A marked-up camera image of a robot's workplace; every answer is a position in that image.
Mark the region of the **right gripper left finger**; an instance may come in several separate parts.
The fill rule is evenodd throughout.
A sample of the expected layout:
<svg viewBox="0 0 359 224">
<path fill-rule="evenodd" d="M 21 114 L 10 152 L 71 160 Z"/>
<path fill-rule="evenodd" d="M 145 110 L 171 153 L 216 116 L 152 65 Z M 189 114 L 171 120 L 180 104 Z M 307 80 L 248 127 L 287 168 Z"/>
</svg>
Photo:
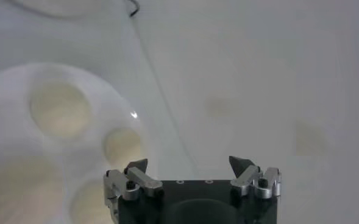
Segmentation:
<svg viewBox="0 0 359 224">
<path fill-rule="evenodd" d="M 163 182 L 155 180 L 146 174 L 147 159 L 130 162 L 123 171 L 106 171 L 104 182 L 104 197 L 112 200 L 122 197 L 127 201 L 138 200 L 143 193 L 147 197 L 162 197 Z"/>
</svg>

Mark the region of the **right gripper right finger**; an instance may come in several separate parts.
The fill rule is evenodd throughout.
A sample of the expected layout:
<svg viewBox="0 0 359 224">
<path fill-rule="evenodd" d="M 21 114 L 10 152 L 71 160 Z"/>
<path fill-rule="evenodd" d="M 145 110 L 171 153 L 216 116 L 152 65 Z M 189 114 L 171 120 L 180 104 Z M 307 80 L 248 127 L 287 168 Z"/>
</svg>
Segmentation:
<svg viewBox="0 0 359 224">
<path fill-rule="evenodd" d="M 240 197 L 250 192 L 261 200 L 281 196 L 282 173 L 278 168 L 269 167 L 263 172 L 251 160 L 236 156 L 229 156 L 229 163 L 235 174 L 230 185 Z"/>
</svg>

